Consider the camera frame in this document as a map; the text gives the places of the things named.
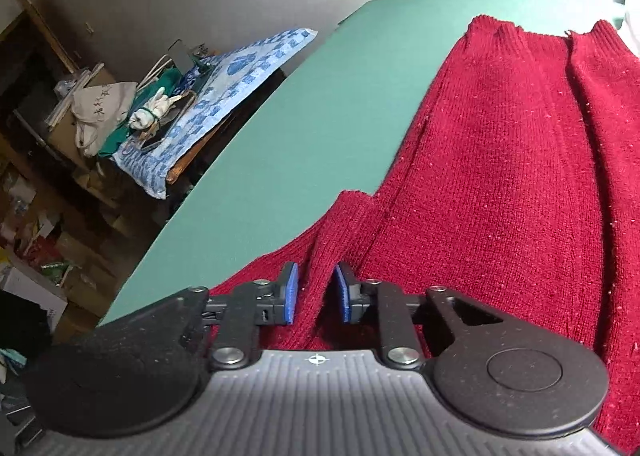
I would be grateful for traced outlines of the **dark red knit sweater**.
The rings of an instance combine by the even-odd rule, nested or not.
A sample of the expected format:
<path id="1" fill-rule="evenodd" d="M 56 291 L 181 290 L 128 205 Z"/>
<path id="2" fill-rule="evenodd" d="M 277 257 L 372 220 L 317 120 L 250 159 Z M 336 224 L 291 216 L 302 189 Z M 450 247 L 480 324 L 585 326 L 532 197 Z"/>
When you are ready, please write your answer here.
<path id="1" fill-rule="evenodd" d="M 598 431 L 639 445 L 639 60 L 611 23 L 585 34 L 472 20 L 373 194 L 345 190 L 289 243 L 218 287 L 296 262 L 294 323 L 270 348 L 368 346 L 329 296 L 337 263 L 408 293 L 460 291 L 597 352 Z"/>

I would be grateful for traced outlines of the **green table cloth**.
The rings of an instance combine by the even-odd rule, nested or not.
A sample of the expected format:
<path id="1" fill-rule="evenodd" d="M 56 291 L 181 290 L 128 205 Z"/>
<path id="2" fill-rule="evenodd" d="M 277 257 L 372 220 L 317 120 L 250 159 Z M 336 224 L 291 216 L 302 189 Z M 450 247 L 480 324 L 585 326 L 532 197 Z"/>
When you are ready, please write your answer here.
<path id="1" fill-rule="evenodd" d="M 344 189 L 372 193 L 471 20 L 585 32 L 615 0 L 371 0 L 346 17 L 242 127 L 128 278 L 108 319 L 213 287 L 313 224 Z"/>

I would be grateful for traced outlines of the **white plush toy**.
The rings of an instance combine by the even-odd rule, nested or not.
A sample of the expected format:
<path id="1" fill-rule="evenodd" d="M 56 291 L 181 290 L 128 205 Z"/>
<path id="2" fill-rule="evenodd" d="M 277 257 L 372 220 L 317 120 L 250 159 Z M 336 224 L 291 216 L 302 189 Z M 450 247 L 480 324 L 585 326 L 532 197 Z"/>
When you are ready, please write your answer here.
<path id="1" fill-rule="evenodd" d="M 169 109 L 182 98 L 181 95 L 167 96 L 165 89 L 160 87 L 155 94 L 145 101 L 137 110 L 132 112 L 128 127 L 133 131 L 144 131 L 166 115 Z"/>

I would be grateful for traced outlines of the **blue white patterned cloth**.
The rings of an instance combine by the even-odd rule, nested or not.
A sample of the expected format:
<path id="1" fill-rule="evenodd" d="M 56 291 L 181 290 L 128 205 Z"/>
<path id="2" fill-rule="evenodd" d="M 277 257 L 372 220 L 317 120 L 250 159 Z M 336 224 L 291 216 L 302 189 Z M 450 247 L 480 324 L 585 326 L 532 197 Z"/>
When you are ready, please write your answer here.
<path id="1" fill-rule="evenodd" d="M 115 151 L 113 161 L 148 195 L 164 199 L 167 176 L 174 165 L 316 36 L 312 29 L 295 28 L 206 57 L 210 75 L 202 82 L 189 76 L 189 86 L 201 85 L 194 105 L 171 124 L 160 145 L 145 151 L 129 137 Z"/>

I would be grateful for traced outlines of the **cream canvas bag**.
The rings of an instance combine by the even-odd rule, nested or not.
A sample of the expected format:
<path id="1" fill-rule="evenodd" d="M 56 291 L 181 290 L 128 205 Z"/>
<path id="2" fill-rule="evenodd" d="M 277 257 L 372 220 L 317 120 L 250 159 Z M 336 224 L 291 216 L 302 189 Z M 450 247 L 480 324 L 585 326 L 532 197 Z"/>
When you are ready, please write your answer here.
<path id="1" fill-rule="evenodd" d="M 75 145 L 85 157 L 96 156 L 106 138 L 125 120 L 136 90 L 136 83 L 120 82 L 86 87 L 73 95 Z"/>

